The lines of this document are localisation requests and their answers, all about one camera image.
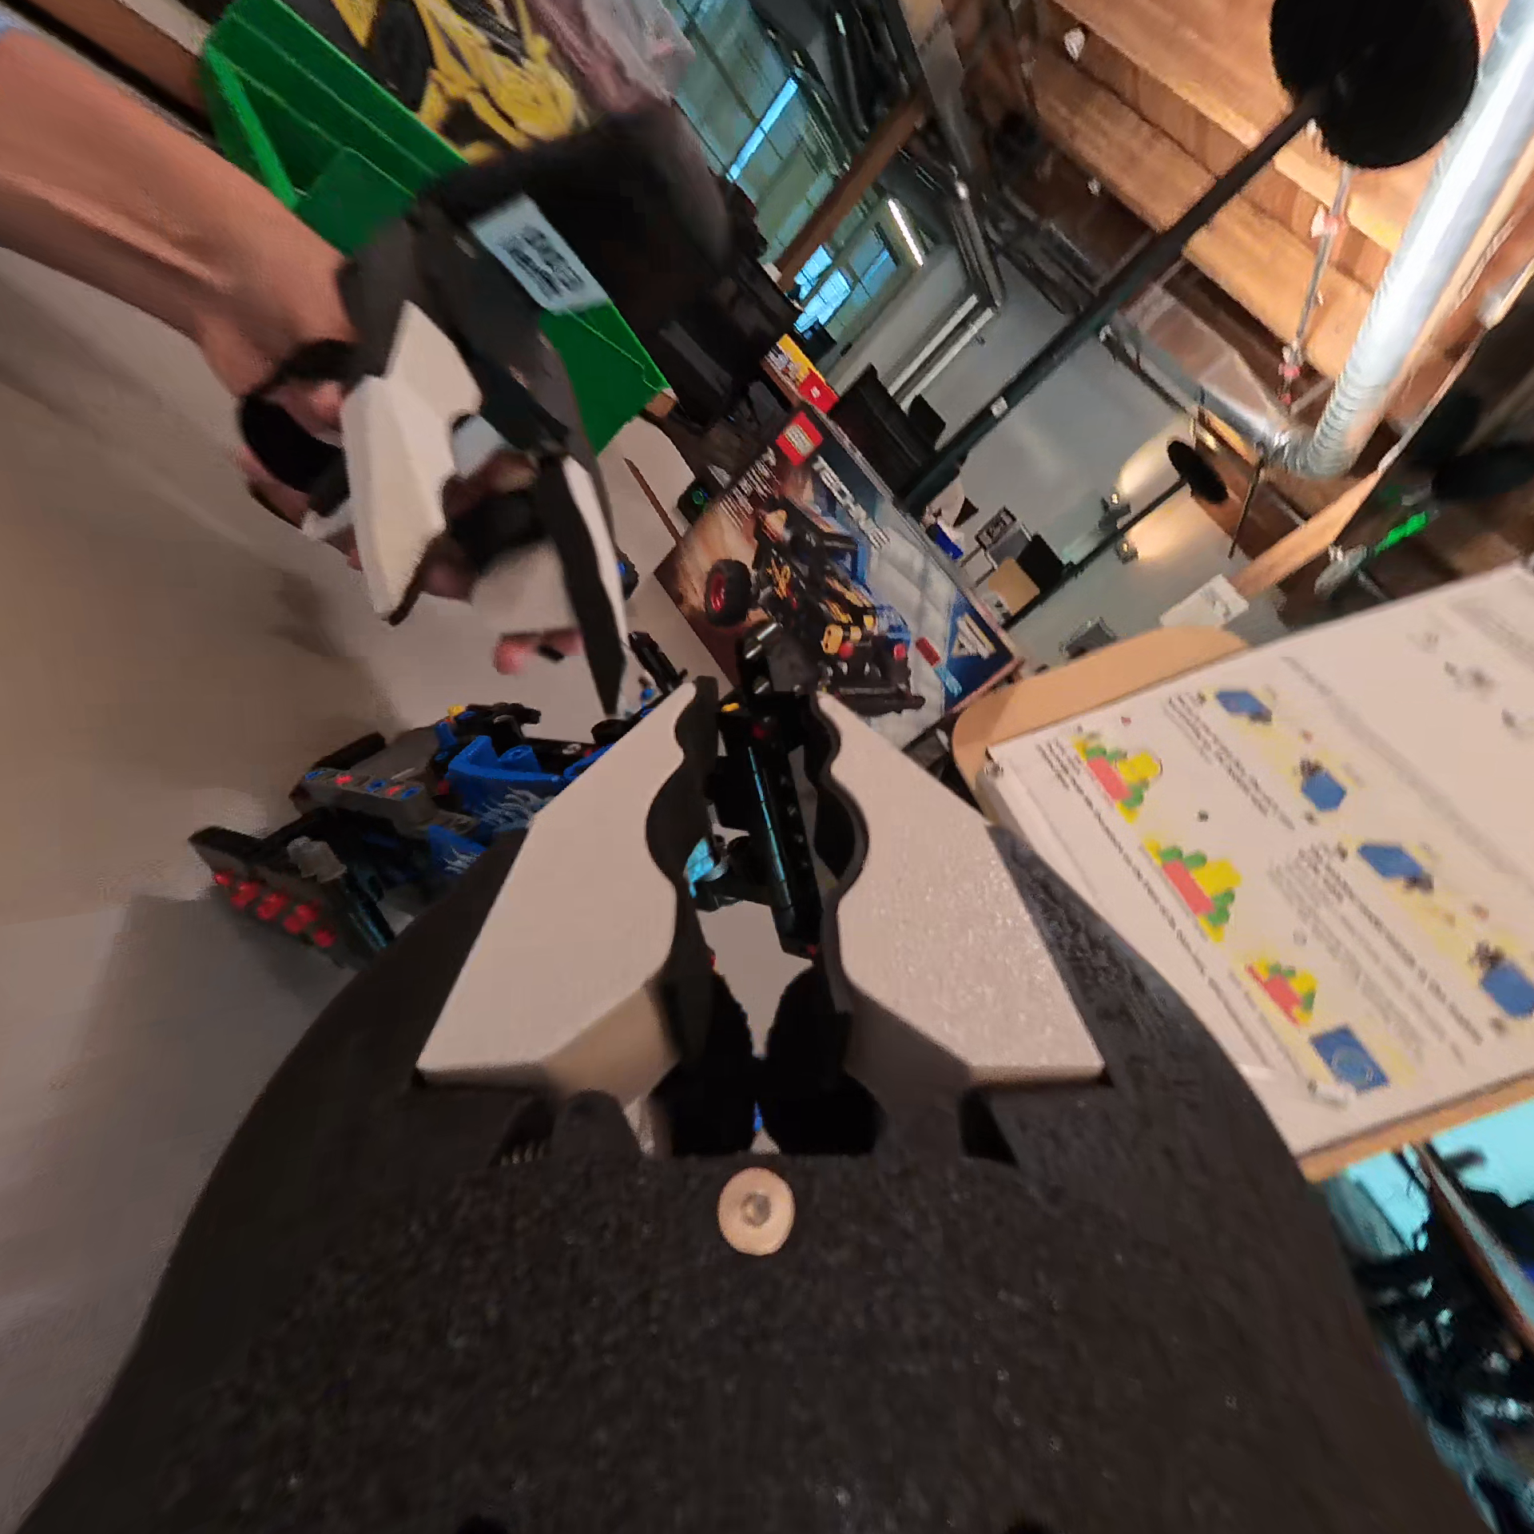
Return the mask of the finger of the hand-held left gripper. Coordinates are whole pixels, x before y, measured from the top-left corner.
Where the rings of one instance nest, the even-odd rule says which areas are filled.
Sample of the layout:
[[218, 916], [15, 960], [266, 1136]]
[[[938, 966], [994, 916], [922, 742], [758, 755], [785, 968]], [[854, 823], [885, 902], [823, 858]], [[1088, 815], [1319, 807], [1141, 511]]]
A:
[[580, 629], [556, 554], [504, 554], [473, 583], [469, 610], [496, 639]]
[[603, 494], [576, 459], [547, 463], [535, 488], [537, 517], [558, 567], [558, 602], [533, 629], [545, 637], [580, 635], [597, 701], [620, 709], [628, 674], [620, 562], [603, 511]]

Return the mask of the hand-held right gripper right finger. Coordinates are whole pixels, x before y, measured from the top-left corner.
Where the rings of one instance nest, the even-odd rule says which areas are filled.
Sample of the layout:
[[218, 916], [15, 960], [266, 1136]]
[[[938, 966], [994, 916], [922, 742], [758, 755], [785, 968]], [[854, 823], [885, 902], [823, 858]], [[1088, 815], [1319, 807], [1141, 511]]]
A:
[[880, 1107], [1096, 1082], [1104, 1061], [994, 829], [827, 695], [820, 809], [850, 821], [825, 970]]

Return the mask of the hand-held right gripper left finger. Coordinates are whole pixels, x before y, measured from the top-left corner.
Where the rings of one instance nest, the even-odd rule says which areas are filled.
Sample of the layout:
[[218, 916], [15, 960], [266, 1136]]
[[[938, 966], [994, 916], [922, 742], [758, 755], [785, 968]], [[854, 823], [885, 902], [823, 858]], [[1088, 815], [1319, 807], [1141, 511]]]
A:
[[429, 1084], [638, 1103], [703, 1043], [686, 869], [711, 834], [719, 693], [684, 682], [537, 815], [417, 1055]]

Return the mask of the black lego chassis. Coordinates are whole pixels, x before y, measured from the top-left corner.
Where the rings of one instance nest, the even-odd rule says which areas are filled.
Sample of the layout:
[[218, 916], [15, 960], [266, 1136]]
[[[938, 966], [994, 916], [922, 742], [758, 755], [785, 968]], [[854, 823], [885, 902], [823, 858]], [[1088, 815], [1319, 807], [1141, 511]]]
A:
[[829, 759], [818, 703], [839, 701], [864, 720], [916, 711], [909, 685], [889, 680], [829, 680], [804, 643], [779, 622], [744, 627], [736, 641], [738, 687], [717, 711], [717, 759], [703, 776], [709, 831], [688, 854], [684, 879], [700, 912], [740, 904], [769, 912], [789, 956], [820, 950], [829, 871], [825, 842], [841, 854], [845, 813], [823, 838], [814, 829], [818, 771]]

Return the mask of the person's left forearm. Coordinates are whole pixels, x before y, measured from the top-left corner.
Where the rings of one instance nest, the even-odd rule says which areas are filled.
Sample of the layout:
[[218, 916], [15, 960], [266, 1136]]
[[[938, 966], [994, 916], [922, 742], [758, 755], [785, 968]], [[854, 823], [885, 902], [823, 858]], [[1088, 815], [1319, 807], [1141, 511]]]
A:
[[3, 28], [5, 250], [162, 322], [239, 391], [270, 362], [257, 279], [286, 217], [204, 144]]

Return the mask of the blue lego car assembly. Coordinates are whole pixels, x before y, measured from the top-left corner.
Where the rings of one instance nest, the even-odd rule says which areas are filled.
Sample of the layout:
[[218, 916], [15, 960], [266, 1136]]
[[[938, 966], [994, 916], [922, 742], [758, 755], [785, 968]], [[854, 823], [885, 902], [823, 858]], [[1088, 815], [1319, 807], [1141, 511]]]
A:
[[587, 740], [553, 740], [535, 732], [539, 720], [495, 703], [450, 709], [396, 740], [369, 734], [297, 776], [284, 825], [204, 827], [187, 846], [231, 912], [363, 970], [638, 722], [603, 718]]

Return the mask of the red lego box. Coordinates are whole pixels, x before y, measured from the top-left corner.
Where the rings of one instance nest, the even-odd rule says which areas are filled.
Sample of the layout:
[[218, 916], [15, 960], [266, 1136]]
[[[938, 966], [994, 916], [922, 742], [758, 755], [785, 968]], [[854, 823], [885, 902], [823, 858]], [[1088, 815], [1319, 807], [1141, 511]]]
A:
[[820, 415], [829, 415], [837, 403], [835, 391], [810, 362], [791, 333], [777, 337], [763, 357], [767, 380], [794, 407], [810, 407]]

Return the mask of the lego set box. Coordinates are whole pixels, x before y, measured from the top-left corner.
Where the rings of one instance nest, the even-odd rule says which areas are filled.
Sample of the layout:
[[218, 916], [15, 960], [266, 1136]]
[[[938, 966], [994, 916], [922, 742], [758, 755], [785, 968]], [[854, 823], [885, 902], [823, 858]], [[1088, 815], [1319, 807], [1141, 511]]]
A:
[[748, 637], [783, 693], [829, 693], [905, 749], [1019, 664], [992, 610], [814, 411], [692, 521], [657, 581], [738, 687]]

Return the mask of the person's left hand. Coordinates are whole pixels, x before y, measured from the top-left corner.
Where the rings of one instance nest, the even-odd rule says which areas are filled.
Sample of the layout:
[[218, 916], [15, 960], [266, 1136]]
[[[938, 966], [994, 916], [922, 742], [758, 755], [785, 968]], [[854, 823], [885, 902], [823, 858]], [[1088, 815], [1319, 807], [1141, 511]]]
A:
[[[340, 442], [342, 391], [334, 382], [286, 382], [266, 388], [268, 378], [299, 349], [351, 341], [351, 328], [334, 289], [340, 258], [320, 244], [317, 258], [297, 258], [295, 266], [270, 268], [270, 277], [253, 277], [206, 300], [199, 310], [195, 339], [210, 372], [235, 397], [264, 395], [295, 426], [330, 446]], [[249, 448], [235, 455], [253, 498], [291, 527], [307, 515], [307, 500], [270, 475], [268, 465]], [[464, 515], [477, 502], [500, 492], [529, 486], [531, 463], [500, 453], [473, 477], [446, 486], [448, 515]], [[423, 596], [467, 602], [469, 567], [448, 538], [440, 540], [419, 577]], [[514, 676], [533, 658], [582, 654], [576, 629], [543, 635], [502, 635], [493, 645], [491, 666]]]

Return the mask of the yellow car printed box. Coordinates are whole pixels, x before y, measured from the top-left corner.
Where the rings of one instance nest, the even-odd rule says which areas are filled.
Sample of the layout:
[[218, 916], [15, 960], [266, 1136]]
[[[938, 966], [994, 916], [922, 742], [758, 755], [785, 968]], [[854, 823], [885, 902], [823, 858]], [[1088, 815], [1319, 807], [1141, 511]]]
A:
[[313, 3], [293, 10], [466, 159], [673, 101], [694, 47], [659, 3]]

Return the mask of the green plastic bin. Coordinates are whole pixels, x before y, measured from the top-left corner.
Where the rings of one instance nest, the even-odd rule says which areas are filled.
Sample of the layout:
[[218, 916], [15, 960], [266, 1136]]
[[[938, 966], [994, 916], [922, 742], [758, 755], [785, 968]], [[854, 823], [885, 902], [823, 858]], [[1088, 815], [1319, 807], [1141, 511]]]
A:
[[[222, 155], [349, 256], [464, 157], [291, 6], [230, 5], [201, 47]], [[618, 310], [543, 316], [593, 451], [669, 391]]]

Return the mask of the black round-base stand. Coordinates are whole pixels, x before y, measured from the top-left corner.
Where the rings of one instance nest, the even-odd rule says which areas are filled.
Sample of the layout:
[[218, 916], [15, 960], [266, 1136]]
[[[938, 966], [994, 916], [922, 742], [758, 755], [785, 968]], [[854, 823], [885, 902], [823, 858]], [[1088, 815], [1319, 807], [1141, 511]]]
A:
[[1137, 564], [1141, 554], [1137, 533], [1177, 498], [1191, 496], [1195, 502], [1206, 504], [1208, 507], [1224, 506], [1230, 500], [1230, 490], [1214, 461], [1193, 442], [1183, 442], [1179, 438], [1168, 440], [1164, 446], [1164, 461], [1166, 484], [1152, 490], [1146, 498], [1137, 502], [1121, 488], [1114, 488], [1100, 498], [1094, 533], [1086, 548], [1069, 564], [1073, 575], [1104, 560], [1108, 554], [1119, 566]]
[[1168, 275], [1189, 241], [1313, 126], [1344, 169], [1392, 171], [1442, 144], [1479, 76], [1479, 32], [1464, 3], [1274, 3], [1268, 53], [1286, 113], [1216, 175], [1168, 229], [1146, 235], [1102, 279], [1085, 308], [1013, 374], [1001, 391], [934, 451], [903, 492], [924, 509], [999, 420], [1102, 333], [1148, 285]]

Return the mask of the silver duct pipe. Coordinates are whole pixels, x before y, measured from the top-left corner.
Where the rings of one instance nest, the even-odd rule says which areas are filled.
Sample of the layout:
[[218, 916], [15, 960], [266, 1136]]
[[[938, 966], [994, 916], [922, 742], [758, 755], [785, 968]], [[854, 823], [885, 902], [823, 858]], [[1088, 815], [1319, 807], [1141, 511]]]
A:
[[1429, 343], [1500, 248], [1529, 175], [1531, 5], [1510, 3], [1321, 417], [1270, 451], [1270, 469], [1313, 480], [1352, 471]]

